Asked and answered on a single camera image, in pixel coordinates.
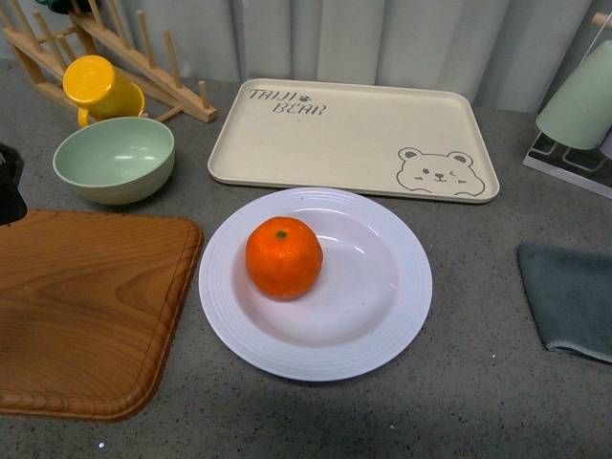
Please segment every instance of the speckled countertop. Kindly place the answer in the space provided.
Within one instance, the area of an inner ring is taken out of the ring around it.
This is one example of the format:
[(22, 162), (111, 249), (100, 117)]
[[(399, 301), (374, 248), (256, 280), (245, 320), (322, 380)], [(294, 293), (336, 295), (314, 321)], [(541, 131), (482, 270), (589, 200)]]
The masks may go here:
[[(208, 82), (215, 122), (166, 123), (177, 163), (160, 192), (110, 208), (54, 175), (55, 148), (77, 128), (75, 114), (36, 93), (17, 62), (0, 61), (0, 81), (0, 142), (25, 159), (19, 189), (31, 208), (186, 216), (208, 240), (236, 210), (274, 192), (208, 174), (237, 84)], [(522, 164), (535, 115), (474, 113), (501, 185), (490, 203), (372, 198), (412, 228), (433, 273), (425, 326), (396, 359), (340, 382), (272, 376), (217, 338), (196, 275), (160, 387), (141, 412), (115, 424), (0, 417), (0, 457), (609, 457), (612, 366), (545, 350), (516, 250), (523, 241), (609, 250), (612, 203)]]

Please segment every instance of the mandarin orange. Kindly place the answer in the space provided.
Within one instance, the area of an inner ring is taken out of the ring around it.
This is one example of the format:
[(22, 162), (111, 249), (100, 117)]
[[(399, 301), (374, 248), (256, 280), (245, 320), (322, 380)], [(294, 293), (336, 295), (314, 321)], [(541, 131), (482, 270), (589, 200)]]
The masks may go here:
[(317, 282), (323, 249), (317, 235), (301, 220), (273, 217), (247, 240), (247, 271), (265, 295), (289, 300), (308, 292)]

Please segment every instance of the bear face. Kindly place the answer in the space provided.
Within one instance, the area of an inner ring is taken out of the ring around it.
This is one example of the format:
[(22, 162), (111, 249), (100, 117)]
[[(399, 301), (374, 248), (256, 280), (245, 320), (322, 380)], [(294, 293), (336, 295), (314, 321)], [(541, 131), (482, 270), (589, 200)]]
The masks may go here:
[(408, 147), (402, 148), (399, 156), (404, 162), (397, 174), (397, 181), (410, 191), (478, 196), (485, 190), (485, 183), (471, 168), (473, 159), (461, 151), (435, 155)]

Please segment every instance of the yellow cup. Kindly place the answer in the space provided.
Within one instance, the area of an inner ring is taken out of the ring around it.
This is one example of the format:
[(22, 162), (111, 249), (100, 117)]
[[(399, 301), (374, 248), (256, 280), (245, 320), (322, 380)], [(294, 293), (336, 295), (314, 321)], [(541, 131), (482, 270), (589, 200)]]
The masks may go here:
[(123, 77), (104, 57), (86, 55), (75, 60), (64, 74), (64, 92), (78, 105), (78, 125), (89, 118), (108, 120), (139, 117), (144, 111), (144, 94)]

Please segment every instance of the dish towel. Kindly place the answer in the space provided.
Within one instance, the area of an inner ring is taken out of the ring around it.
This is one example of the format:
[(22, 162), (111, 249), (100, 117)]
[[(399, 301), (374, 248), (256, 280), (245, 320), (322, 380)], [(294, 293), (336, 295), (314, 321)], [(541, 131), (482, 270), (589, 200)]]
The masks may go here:
[(526, 242), (518, 265), (546, 348), (612, 362), (612, 255)]

